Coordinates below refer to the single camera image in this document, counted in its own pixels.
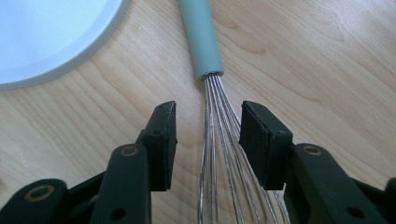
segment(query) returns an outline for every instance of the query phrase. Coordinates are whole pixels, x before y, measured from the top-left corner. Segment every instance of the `whisk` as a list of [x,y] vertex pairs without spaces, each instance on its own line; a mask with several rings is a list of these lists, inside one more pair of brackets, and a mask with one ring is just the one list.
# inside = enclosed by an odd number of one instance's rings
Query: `whisk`
[[231,223],[234,218],[237,223],[289,223],[280,192],[267,192],[260,187],[238,144],[240,121],[221,83],[224,68],[209,0],[180,0],[180,7],[194,72],[205,83],[198,222]]

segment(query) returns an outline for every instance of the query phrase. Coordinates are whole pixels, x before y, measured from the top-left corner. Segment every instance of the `white plate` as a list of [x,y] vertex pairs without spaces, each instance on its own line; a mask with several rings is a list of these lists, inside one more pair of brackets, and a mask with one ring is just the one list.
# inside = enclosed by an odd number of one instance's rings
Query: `white plate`
[[0,0],[0,90],[59,77],[99,50],[129,0]]

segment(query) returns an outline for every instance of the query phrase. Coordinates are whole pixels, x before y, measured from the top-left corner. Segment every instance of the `whisk wire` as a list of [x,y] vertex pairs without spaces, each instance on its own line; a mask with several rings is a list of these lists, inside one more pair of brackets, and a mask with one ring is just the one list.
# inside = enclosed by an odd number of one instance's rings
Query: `whisk wire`
[[[205,77],[204,81],[205,142],[200,174],[199,223],[219,223],[216,154],[220,152],[224,159],[237,223],[246,221],[248,223],[277,223],[277,210],[275,210],[268,192],[261,188],[248,164],[245,152],[238,143],[240,121],[219,76],[211,74]],[[273,193],[283,221],[289,223],[283,200],[277,192]]]

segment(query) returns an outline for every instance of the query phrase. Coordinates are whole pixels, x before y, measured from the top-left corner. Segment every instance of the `wood grain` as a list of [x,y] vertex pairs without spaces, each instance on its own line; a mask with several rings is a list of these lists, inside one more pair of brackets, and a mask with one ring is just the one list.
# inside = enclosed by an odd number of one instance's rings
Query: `wood grain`
[[[222,81],[237,110],[244,100],[266,105],[295,143],[327,148],[375,187],[396,176],[394,1],[217,0],[212,9]],[[38,179],[72,187],[104,171],[153,108],[175,100],[173,186],[153,193],[153,223],[194,223],[203,95],[177,1],[132,1],[118,31],[82,66],[0,91],[0,206]]]

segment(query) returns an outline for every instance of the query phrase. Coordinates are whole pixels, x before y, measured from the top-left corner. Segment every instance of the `mint green handle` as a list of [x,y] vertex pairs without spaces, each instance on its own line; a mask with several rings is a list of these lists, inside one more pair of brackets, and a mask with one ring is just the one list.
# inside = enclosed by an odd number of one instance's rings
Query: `mint green handle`
[[179,0],[195,76],[224,73],[209,0]]

